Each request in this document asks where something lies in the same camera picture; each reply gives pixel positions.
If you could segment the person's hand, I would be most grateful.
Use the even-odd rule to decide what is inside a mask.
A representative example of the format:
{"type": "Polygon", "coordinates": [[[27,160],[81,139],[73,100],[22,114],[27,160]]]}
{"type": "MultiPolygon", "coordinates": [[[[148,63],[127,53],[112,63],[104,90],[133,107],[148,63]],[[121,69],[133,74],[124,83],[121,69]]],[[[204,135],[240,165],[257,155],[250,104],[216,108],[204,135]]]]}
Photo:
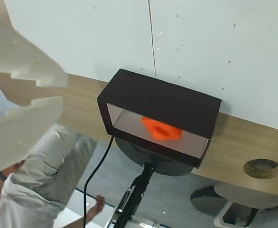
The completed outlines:
{"type": "Polygon", "coordinates": [[[105,206],[105,197],[97,195],[95,205],[90,208],[86,214],[86,223],[89,223],[94,217],[99,215],[105,206]]]}

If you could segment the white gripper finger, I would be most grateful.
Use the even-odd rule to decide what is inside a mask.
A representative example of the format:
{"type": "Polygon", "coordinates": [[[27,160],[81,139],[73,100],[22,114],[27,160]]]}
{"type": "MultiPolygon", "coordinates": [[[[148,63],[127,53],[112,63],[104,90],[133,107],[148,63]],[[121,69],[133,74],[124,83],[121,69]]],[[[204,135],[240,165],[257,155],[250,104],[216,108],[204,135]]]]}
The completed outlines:
{"type": "Polygon", "coordinates": [[[60,96],[34,99],[0,117],[0,171],[25,157],[63,112],[60,96]]]}
{"type": "Polygon", "coordinates": [[[40,87],[67,87],[67,73],[47,54],[0,19],[0,72],[40,87]]]}

